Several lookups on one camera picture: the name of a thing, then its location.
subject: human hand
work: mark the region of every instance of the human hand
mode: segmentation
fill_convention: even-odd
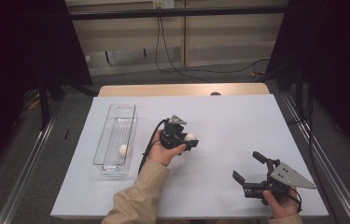
[[[278,202],[269,190],[264,190],[262,194],[273,210],[273,219],[290,217],[298,213],[297,202],[291,200],[288,196],[285,196],[282,200],[280,200],[280,202]],[[297,198],[296,188],[292,187],[292,189],[288,191],[288,195],[293,198]]]
[[[161,141],[160,141],[161,132],[162,130],[158,130],[155,133],[154,138],[152,140],[153,146],[151,147],[151,150],[148,153],[148,158],[156,162],[159,162],[164,166],[168,166],[169,163],[171,163],[171,160],[173,157],[181,154],[186,149],[186,144],[182,144],[172,149],[166,149],[161,145]]]

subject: ping pong ball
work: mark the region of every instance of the ping pong ball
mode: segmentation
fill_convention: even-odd
[[[127,147],[128,147],[128,145],[121,145],[121,146],[119,147],[119,154],[120,154],[121,156],[123,156],[123,157],[126,156]]]
[[[188,133],[184,138],[186,141],[197,140],[197,137],[193,133]]]

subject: white table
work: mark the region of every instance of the white table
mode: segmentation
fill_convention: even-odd
[[[92,161],[112,104],[135,104],[139,118],[130,173],[106,178]],[[149,137],[162,119],[177,114],[188,122],[199,145],[175,158],[161,196],[160,218],[267,217],[268,206],[247,199],[232,179],[238,171],[246,182],[266,178],[266,165],[252,157],[258,151],[279,159],[312,180],[270,94],[240,96],[97,97],[93,100],[77,149],[51,215],[61,218],[103,218],[113,207],[114,194],[131,186]],[[327,216],[315,189],[299,189],[302,216]]]

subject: transparent tray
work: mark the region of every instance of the transparent tray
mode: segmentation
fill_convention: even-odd
[[[136,133],[135,105],[111,105],[93,164],[102,175],[127,175]]]

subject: beige sleeve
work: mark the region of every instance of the beige sleeve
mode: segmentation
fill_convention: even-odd
[[[158,200],[170,170],[147,159],[133,187],[114,195],[114,207],[103,224],[155,223]]]
[[[283,217],[278,219],[268,219],[269,224],[302,224],[300,215],[295,214],[291,217]]]

